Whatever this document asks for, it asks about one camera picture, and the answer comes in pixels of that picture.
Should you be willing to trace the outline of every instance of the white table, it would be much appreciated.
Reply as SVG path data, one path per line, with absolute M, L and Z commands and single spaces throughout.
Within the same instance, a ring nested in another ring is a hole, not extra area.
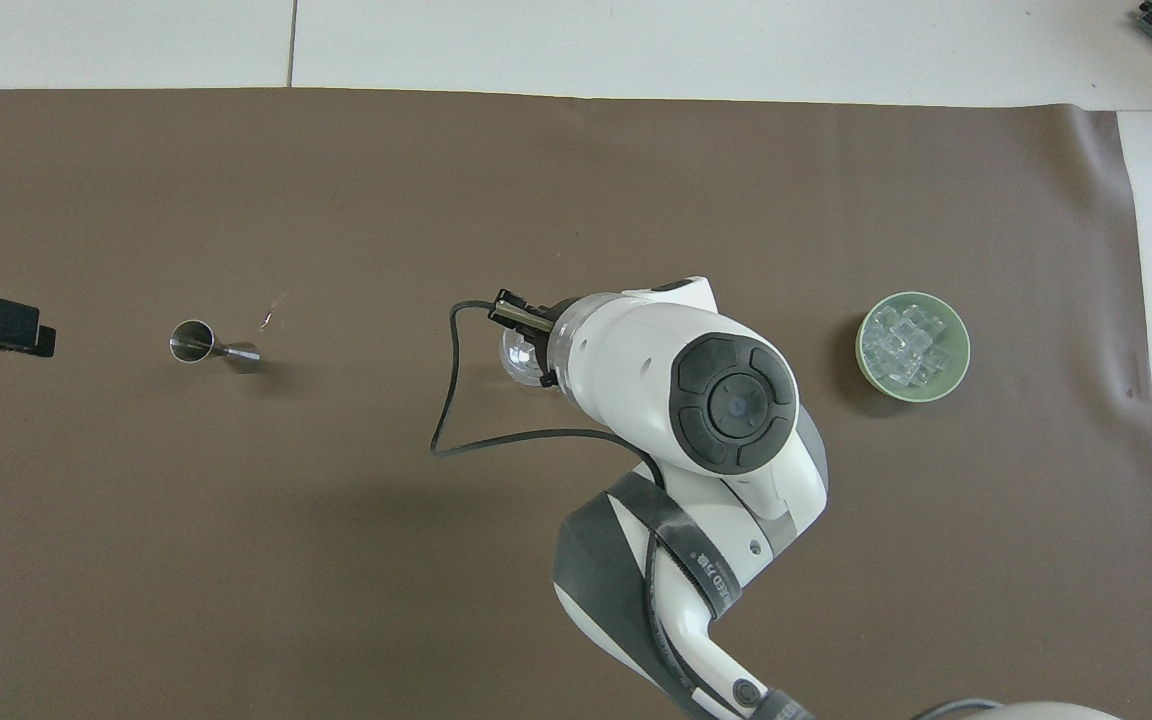
M 420 88 L 1120 109 L 1152 359 L 1152 41 L 1134 29 L 1132 9 L 1105 0 L 0 0 L 0 88 Z

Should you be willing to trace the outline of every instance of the metal jigger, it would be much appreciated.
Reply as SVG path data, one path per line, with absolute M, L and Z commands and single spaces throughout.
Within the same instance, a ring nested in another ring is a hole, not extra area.
M 202 320 L 185 320 L 172 332 L 168 341 L 172 356 L 182 363 L 194 364 L 207 357 L 223 357 L 225 363 L 237 373 L 255 373 L 260 365 L 260 350 L 250 342 L 223 344 L 215 332 Z

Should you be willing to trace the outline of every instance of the clear glass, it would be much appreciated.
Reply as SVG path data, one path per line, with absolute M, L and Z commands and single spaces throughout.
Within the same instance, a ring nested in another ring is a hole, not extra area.
M 506 328 L 500 334 L 500 366 L 515 382 L 540 387 L 540 363 L 536 348 L 515 331 Z

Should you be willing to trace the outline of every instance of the black button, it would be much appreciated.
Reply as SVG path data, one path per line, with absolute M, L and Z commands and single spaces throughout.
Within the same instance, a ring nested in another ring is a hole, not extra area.
M 749 365 L 767 378 L 773 395 L 776 395 L 778 406 L 789 406 L 794 402 L 794 382 L 790 381 L 790 370 L 781 363 L 781 359 L 763 350 L 761 347 L 756 347 L 749 354 Z
M 759 700 L 763 700 L 763 694 L 758 692 L 758 687 L 745 679 L 736 680 L 732 684 L 732 697 L 735 697 L 736 702 L 745 707 L 753 707 L 758 705 Z
M 768 397 L 753 376 L 736 373 L 718 381 L 708 394 L 708 418 L 723 435 L 750 437 L 763 431 Z
M 753 470 L 767 464 L 781 452 L 785 441 L 790 439 L 790 430 L 793 430 L 793 425 L 786 418 L 772 418 L 772 424 L 767 426 L 767 432 L 763 433 L 763 437 L 740 448 L 736 464 L 745 470 Z
M 722 370 L 735 366 L 736 343 L 722 338 L 710 338 L 679 359 L 679 387 L 700 395 L 710 379 Z
M 687 455 L 698 455 L 712 465 L 721 465 L 727 460 L 727 447 L 705 427 L 705 414 L 699 407 L 684 407 L 680 410 L 679 427 L 682 429 L 687 445 L 691 446 L 684 447 L 684 450 L 690 450 Z

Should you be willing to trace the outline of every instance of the black cable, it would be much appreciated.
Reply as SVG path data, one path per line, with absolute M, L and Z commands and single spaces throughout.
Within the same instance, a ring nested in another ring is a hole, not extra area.
M 660 617 L 655 612 L 655 551 L 657 551 L 657 535 L 654 532 L 647 533 L 647 556 L 643 569 L 643 605 L 646 609 L 647 615 L 647 629 L 652 632 L 652 642 L 657 646 L 657 654 L 660 655 L 660 661 L 664 662 L 667 670 L 670 670 L 682 689 L 687 694 L 691 694 L 696 688 L 696 683 L 692 682 L 691 675 L 687 674 L 684 667 L 682 667 L 679 658 L 673 653 L 673 647 L 669 647 L 669 637 L 664 631 L 664 626 L 660 626 Z
M 941 705 L 919 712 L 911 720 L 938 720 L 940 717 L 952 715 L 964 710 L 993 710 L 994 707 L 1002 707 L 1002 703 L 984 700 L 979 697 L 967 697 L 963 700 L 942 702 Z
M 439 450 L 438 441 L 444 437 L 444 427 L 447 425 L 447 416 L 452 411 L 452 401 L 456 397 L 456 382 L 461 374 L 461 334 L 456 324 L 456 316 L 461 313 L 461 310 L 471 309 L 471 306 L 478 306 L 483 310 L 492 311 L 495 305 L 492 302 L 486 302 L 484 300 L 465 300 L 457 302 L 456 305 L 452 306 L 450 314 L 448 314 L 450 328 L 452 328 L 452 378 L 447 382 L 447 400 L 444 401 L 444 410 L 438 416 L 438 424 L 434 426 L 434 437 L 430 438 L 429 452 L 430 455 L 435 457 L 448 457 L 452 455 L 460 455 L 462 452 L 470 450 L 483 450 L 485 447 L 495 447 L 498 445 L 507 445 L 510 442 L 522 442 L 529 441 L 529 439 L 541 439 L 541 438 L 556 438 L 556 437 L 585 437 L 593 439 L 605 439 L 605 441 L 616 444 L 631 452 L 634 455 L 639 457 L 641 461 L 652 470 L 652 479 L 659 488 L 664 488 L 664 475 L 660 473 L 660 465 L 657 464 L 654 457 L 647 455 L 639 447 L 628 442 L 624 438 L 602 432 L 601 430 L 589 430 L 589 429 L 545 429 L 545 430 L 529 430 L 529 432 L 522 433 L 510 433 L 507 435 L 500 435 L 494 438 L 479 439 L 479 441 L 467 442 L 465 445 L 458 445 L 456 447 L 449 447 L 447 450 Z M 664 631 L 664 627 L 660 626 L 660 619 L 655 614 L 655 551 L 657 551 L 658 538 L 655 532 L 647 533 L 647 556 L 645 563 L 645 578 L 643 588 L 643 601 L 646 606 L 646 620 L 647 628 L 652 632 L 652 639 L 657 646 L 657 653 L 660 655 L 660 660 L 666 664 L 669 670 L 675 674 L 679 682 L 688 692 L 691 692 L 696 688 L 696 684 L 690 679 L 689 673 L 682 667 L 679 659 L 673 653 L 672 647 L 669 647 L 669 639 Z
M 462 452 L 470 450 L 483 450 L 484 447 L 495 447 L 499 445 L 508 445 L 510 442 L 524 442 L 529 439 L 543 439 L 543 438 L 556 438 L 556 437 L 585 437 L 593 439 L 605 439 L 607 442 L 616 444 L 631 452 L 634 455 L 639 457 L 641 461 L 652 470 L 652 479 L 660 488 L 664 488 L 664 475 L 660 473 L 660 465 L 657 464 L 654 457 L 647 455 L 639 447 L 631 442 L 628 442 L 624 438 L 620 435 L 614 435 L 612 433 L 602 432 L 602 430 L 590 430 L 590 429 L 545 429 L 545 430 L 529 430 L 524 433 L 510 433 L 507 435 L 479 439 L 479 441 L 468 442 L 465 445 L 458 445 L 456 447 L 449 447 L 447 450 L 439 450 L 438 441 L 444 437 L 444 427 L 447 425 L 447 416 L 452 411 L 452 401 L 456 397 L 456 381 L 461 374 L 461 334 L 457 332 L 456 327 L 456 316 L 461 313 L 461 310 L 468 310 L 470 306 L 478 306 L 483 310 L 492 310 L 495 305 L 492 302 L 485 300 L 465 300 L 457 302 L 456 305 L 452 306 L 450 314 L 448 316 L 452 326 L 452 379 L 447 382 L 447 400 L 444 401 L 444 412 L 438 416 L 438 425 L 434 426 L 434 437 L 430 438 L 429 452 L 430 455 L 435 457 L 448 457 L 452 455 L 460 455 Z

